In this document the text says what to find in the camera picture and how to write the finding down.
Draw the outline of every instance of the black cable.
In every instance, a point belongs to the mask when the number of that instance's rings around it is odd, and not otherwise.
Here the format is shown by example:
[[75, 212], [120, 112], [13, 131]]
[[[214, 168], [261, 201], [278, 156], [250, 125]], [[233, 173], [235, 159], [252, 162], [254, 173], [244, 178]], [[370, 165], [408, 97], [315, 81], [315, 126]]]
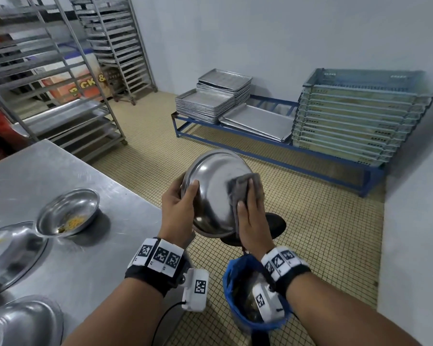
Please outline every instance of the black cable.
[[186, 303], [186, 301], [180, 301], [180, 302], [177, 302], [177, 303], [175, 303], [174, 305], [171, 305], [170, 308], [169, 308], [168, 310], [166, 310], [164, 314], [162, 314], [162, 318], [159, 320], [159, 323], [157, 324], [157, 327], [156, 327], [156, 331], [154, 332], [154, 336], [152, 337], [151, 346], [154, 345], [154, 339], [156, 338], [157, 330], [159, 329], [160, 323], [162, 322], [162, 320], [164, 319], [164, 317], [167, 315], [167, 313], [168, 313], [172, 308], [174, 308], [175, 306], [178, 306], [178, 305], [184, 305], [185, 303]]

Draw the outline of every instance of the stainless steel table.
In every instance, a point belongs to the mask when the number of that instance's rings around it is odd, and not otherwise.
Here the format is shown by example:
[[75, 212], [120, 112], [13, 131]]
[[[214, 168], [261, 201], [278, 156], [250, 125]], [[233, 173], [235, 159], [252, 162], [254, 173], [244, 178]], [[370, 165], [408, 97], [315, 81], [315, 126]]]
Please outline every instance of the stainless steel table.
[[[56, 301], [67, 337], [122, 281], [128, 262], [145, 238], [157, 235], [161, 210], [49, 141], [40, 141], [0, 161], [0, 227], [33, 221], [59, 194], [92, 188], [101, 196], [93, 224], [73, 239], [50, 239], [35, 266], [0, 294], [0, 304], [31, 294]], [[170, 291], [164, 310], [181, 301]], [[183, 310], [162, 321], [155, 345], [162, 345]]]

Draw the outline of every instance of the bakery rack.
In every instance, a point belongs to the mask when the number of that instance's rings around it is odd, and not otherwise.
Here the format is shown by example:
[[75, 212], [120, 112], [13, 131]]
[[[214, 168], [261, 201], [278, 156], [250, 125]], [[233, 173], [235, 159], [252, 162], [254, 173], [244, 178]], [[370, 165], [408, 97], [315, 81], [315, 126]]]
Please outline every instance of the bakery rack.
[[[119, 122], [59, 0], [52, 0], [51, 5], [42, 5], [40, 0], [40, 4], [22, 1], [22, 5], [0, 9], [0, 111], [10, 127], [28, 143], [49, 139], [84, 161], [120, 142], [126, 145]], [[68, 64], [64, 57], [67, 50], [58, 45], [63, 41], [75, 43], [80, 62]], [[52, 69], [45, 69], [51, 64]], [[88, 72], [75, 77], [72, 70], [84, 65]], [[63, 73], [69, 78], [45, 84], [45, 79]], [[80, 85], [91, 78], [98, 89], [95, 94], [93, 87]], [[53, 95], [58, 87], [66, 85], [77, 91]], [[19, 112], [21, 107], [34, 107], [36, 102], [38, 109]]]
[[131, 0], [70, 1], [102, 70], [114, 67], [121, 74], [123, 86], [111, 87], [114, 98], [126, 92], [134, 105], [138, 92], [157, 92]]

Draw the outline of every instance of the forearm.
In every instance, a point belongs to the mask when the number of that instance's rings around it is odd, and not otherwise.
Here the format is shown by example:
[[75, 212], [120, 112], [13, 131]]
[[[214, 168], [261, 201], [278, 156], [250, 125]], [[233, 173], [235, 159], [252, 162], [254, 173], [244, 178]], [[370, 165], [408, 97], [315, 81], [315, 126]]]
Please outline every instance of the forearm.
[[162, 301], [162, 294], [150, 285], [126, 278], [63, 346], [150, 345]]
[[318, 346], [419, 345], [374, 309], [312, 273], [292, 281], [287, 300]]

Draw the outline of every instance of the trash bag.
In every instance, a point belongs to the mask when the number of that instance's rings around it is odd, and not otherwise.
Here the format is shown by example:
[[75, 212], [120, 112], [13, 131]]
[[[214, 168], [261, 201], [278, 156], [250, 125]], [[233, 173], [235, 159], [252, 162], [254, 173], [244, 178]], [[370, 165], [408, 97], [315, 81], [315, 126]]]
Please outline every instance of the trash bag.
[[271, 323], [265, 323], [250, 311], [247, 312], [247, 310], [242, 310], [241, 302], [235, 299], [235, 296], [238, 296], [240, 293], [236, 290], [240, 289], [243, 281], [246, 281], [247, 279], [254, 280], [254, 274], [256, 275], [257, 272], [264, 273], [264, 270], [265, 268], [263, 265], [253, 255], [246, 254], [235, 260], [231, 260], [226, 268], [225, 274], [223, 275], [223, 291], [226, 301], [229, 304], [229, 308], [233, 314], [235, 323], [239, 329], [247, 333], [278, 329], [289, 320], [291, 315], [290, 305], [282, 296], [279, 296], [279, 299], [284, 308], [284, 318]]

